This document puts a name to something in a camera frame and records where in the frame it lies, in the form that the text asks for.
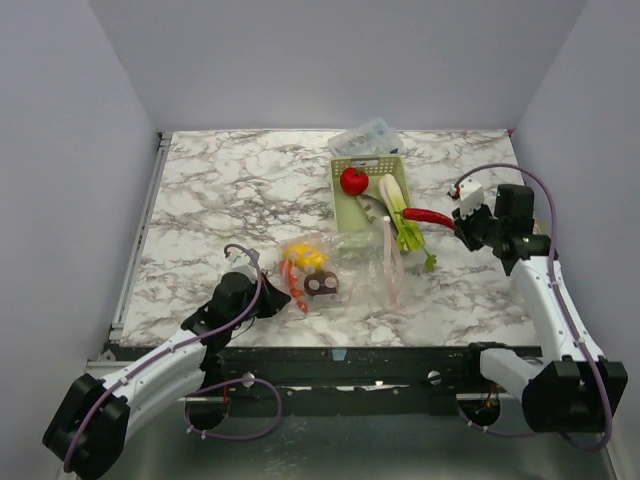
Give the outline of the red fake chili pepper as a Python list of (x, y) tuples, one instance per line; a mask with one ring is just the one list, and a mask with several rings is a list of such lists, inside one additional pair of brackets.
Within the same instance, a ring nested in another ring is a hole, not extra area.
[(440, 225), (450, 230), (455, 229), (454, 221), (451, 217), (429, 209), (405, 208), (395, 211), (403, 222), (413, 225), (414, 223), (428, 223)]

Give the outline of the green fake vegetable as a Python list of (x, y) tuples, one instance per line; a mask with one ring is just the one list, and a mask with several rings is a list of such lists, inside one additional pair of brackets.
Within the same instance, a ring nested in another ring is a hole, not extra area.
[(417, 223), (402, 216), (402, 212), (408, 208), (408, 205), (396, 178), (391, 174), (382, 176), (378, 181), (378, 191), (398, 231), (396, 237), (398, 248), (402, 252), (422, 251), (426, 255), (425, 270), (433, 272), (437, 257), (426, 248), (424, 236)]

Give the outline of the clear zip top bag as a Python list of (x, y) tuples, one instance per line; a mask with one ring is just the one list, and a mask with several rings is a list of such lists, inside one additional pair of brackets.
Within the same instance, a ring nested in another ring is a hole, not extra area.
[(280, 272), (286, 246), (308, 243), (328, 256), (320, 269), (299, 269), (300, 284), (316, 271), (331, 271), (339, 280), (337, 295), (311, 297), (305, 293), (308, 312), (334, 307), (396, 307), (401, 303), (405, 270), (402, 256), (392, 234), (387, 216), (370, 226), (350, 233), (314, 233), (289, 240), (279, 247), (278, 270), (282, 285), (289, 290)]

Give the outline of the grey fake fish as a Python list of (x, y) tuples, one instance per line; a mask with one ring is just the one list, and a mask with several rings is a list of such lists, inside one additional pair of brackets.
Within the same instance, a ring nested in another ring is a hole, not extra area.
[(360, 194), (356, 196), (356, 200), (371, 224), (376, 220), (383, 219), (389, 215), (386, 205), (381, 200), (373, 196)]

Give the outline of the red fake apple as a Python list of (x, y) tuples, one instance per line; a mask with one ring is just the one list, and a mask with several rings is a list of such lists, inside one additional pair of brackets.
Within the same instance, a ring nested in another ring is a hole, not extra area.
[(364, 170), (348, 167), (341, 173), (339, 183), (345, 194), (358, 196), (367, 190), (369, 177)]

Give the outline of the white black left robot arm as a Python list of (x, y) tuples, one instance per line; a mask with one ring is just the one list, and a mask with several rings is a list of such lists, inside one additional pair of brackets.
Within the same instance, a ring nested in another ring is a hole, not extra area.
[(209, 395), (220, 387), (222, 372), (207, 359), (230, 342), (236, 325), (271, 318), (290, 300), (264, 275), (225, 274), (212, 298), (159, 347), (102, 378), (78, 377), (45, 430), (44, 446), (65, 472), (100, 478), (126, 441), (167, 406), (194, 391)]

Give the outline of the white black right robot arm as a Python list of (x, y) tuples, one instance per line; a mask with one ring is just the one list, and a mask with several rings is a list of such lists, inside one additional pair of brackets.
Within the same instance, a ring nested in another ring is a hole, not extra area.
[(518, 399), (529, 428), (539, 433), (606, 433), (628, 381), (591, 339), (562, 282), (549, 236), (534, 231), (534, 192), (502, 184), (489, 207), (480, 183), (450, 190), (454, 234), (470, 251), (489, 248), (520, 294), (542, 357), (533, 364), (500, 343), (468, 347), (460, 379), (480, 392), (496, 384)]

